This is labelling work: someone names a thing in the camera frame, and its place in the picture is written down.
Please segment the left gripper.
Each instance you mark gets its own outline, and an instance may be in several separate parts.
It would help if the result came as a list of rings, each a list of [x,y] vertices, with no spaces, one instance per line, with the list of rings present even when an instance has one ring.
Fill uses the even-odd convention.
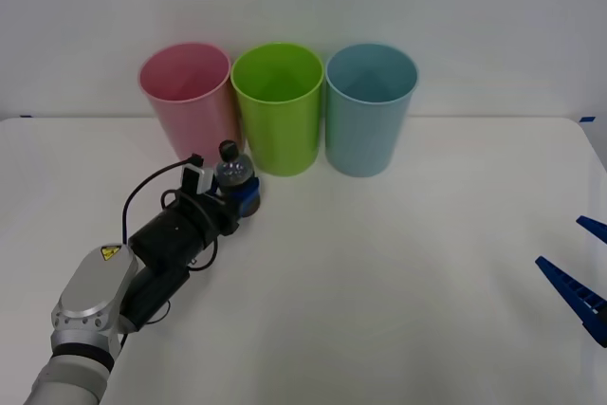
[[[260,179],[256,176],[237,186],[223,186],[221,192],[228,198],[211,192],[187,194],[187,219],[201,235],[231,235],[240,216],[252,216],[260,208]]]

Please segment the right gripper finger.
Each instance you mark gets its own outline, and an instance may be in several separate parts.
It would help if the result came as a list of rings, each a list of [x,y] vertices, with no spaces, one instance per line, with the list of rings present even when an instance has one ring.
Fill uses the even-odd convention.
[[[580,319],[582,326],[606,347],[606,300],[540,256],[535,264]]]
[[[603,244],[607,244],[607,225],[587,216],[580,216],[576,223],[593,234]]]

